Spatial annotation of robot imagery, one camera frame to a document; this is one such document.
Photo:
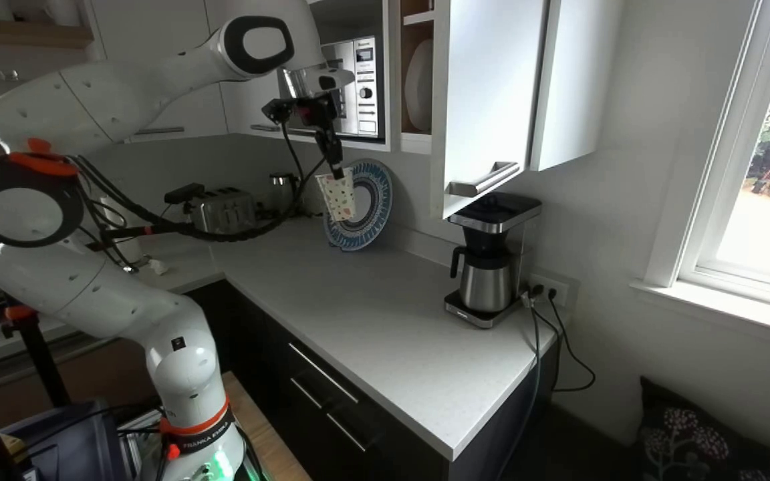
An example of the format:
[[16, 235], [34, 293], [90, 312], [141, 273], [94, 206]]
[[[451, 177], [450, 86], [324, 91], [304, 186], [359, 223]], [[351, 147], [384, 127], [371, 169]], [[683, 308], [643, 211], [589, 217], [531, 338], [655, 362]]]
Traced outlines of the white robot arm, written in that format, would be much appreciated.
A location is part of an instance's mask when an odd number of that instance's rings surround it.
[[297, 0], [250, 7], [155, 63], [78, 63], [0, 96], [0, 289], [90, 336], [123, 336], [145, 350], [163, 402], [163, 481], [268, 475], [230, 410], [202, 309], [71, 239], [90, 209], [85, 189], [109, 183], [89, 155], [133, 135], [190, 91], [269, 72], [289, 92], [264, 112], [272, 119], [302, 112], [328, 174], [340, 177], [335, 92], [352, 74], [324, 58], [316, 18]]

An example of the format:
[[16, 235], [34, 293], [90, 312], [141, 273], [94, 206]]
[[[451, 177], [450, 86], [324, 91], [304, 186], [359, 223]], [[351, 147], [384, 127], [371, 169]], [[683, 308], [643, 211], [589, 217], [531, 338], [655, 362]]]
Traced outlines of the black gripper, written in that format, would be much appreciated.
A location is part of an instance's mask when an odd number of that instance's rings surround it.
[[341, 141], [335, 131], [336, 106], [328, 96], [304, 99], [302, 119], [316, 127], [316, 141], [328, 163], [335, 178], [341, 178]]

